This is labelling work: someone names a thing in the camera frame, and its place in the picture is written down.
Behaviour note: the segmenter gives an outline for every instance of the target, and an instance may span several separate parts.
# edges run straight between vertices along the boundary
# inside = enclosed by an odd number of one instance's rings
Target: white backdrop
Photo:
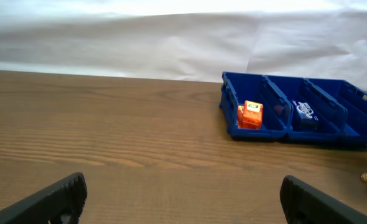
[[[367,1],[0,0],[0,70],[205,82],[226,70],[367,90]]]

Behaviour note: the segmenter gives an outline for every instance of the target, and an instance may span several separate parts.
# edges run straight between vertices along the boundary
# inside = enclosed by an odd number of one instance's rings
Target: slot in bin
[[[348,110],[341,140],[347,143],[367,143],[367,93],[345,80],[309,79],[332,95]]]
[[[287,125],[291,123],[290,104],[265,76],[223,72],[222,78],[220,107],[231,137],[277,139],[287,134]],[[246,100],[264,105],[261,129],[238,127],[238,106],[244,105]]]
[[[321,90],[306,78],[280,77],[266,75],[287,97],[287,100],[308,103],[315,111],[318,125],[315,131],[302,131],[295,125],[292,118],[289,139],[295,141],[335,142],[340,139],[345,127],[346,109],[332,96]],[[293,104],[291,116],[296,113]]]

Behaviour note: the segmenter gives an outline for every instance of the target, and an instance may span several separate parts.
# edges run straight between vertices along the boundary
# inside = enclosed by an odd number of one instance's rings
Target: blue plastic bin
[[[287,125],[291,124],[290,103],[265,76],[223,72],[222,79],[220,107],[233,138],[278,139],[287,134]],[[238,128],[238,106],[244,105],[245,100],[264,105],[261,129]],[[278,116],[275,108],[282,108],[282,115]]]
[[[318,118],[315,131],[299,131],[294,122],[289,129],[289,139],[295,141],[339,141],[346,122],[346,109],[332,96],[321,90],[306,78],[266,75],[285,94],[289,101],[308,103]]]
[[[348,110],[341,140],[347,143],[367,143],[367,93],[344,80],[309,80]]]

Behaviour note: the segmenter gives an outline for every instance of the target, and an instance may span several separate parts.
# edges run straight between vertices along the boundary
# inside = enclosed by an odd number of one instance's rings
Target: wooden table
[[[219,83],[0,72],[0,209],[73,172],[80,223],[285,223],[292,174],[367,214],[367,152],[233,141]]]

